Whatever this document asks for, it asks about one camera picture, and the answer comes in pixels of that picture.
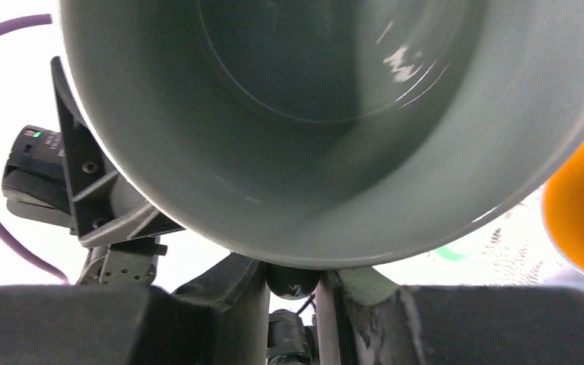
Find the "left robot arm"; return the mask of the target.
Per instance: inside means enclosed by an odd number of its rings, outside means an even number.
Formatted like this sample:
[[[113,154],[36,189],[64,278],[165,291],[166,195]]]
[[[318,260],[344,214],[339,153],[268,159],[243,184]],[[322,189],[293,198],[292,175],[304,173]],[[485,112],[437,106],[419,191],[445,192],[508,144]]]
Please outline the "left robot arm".
[[[65,227],[87,256],[78,284],[152,284],[167,248],[160,236],[182,227],[116,169],[86,126],[59,58],[50,62],[59,131],[28,125],[2,175],[14,215]]]

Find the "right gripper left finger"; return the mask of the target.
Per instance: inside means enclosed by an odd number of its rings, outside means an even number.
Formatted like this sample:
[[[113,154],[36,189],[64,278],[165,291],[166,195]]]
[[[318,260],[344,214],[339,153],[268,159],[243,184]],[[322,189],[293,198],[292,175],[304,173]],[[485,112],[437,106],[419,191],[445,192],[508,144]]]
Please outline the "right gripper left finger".
[[[231,254],[169,294],[148,285],[0,287],[0,364],[263,364],[265,266]]]

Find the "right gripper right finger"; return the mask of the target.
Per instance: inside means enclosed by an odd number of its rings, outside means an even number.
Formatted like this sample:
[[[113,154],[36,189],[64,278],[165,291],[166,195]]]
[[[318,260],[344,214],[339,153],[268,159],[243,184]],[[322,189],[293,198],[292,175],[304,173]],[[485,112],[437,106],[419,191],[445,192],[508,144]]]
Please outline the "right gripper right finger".
[[[399,285],[373,268],[316,289],[323,364],[584,364],[584,290]]]

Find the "grey metal cup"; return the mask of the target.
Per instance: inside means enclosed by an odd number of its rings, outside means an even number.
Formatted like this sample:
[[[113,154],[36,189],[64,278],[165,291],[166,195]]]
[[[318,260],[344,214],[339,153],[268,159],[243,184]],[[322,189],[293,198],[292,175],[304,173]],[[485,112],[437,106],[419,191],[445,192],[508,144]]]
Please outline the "grey metal cup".
[[[436,249],[584,140],[584,1],[60,1],[53,20],[118,171],[268,263]]]

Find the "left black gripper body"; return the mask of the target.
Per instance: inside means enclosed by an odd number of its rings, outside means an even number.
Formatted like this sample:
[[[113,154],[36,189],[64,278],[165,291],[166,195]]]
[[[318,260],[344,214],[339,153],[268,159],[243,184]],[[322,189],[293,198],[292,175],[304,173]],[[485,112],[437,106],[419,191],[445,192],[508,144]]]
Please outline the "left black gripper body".
[[[160,237],[184,230],[109,171],[72,197],[75,234],[88,249],[80,285],[152,284],[167,247]]]

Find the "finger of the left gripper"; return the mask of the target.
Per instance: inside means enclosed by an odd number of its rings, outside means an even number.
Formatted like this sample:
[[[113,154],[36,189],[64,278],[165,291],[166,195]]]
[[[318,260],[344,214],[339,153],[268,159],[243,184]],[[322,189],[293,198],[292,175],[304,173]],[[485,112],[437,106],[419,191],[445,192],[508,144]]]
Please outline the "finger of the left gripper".
[[[79,237],[86,237],[114,218],[110,193],[117,173],[108,171],[107,158],[78,110],[58,56],[52,58],[50,67],[73,231]]]

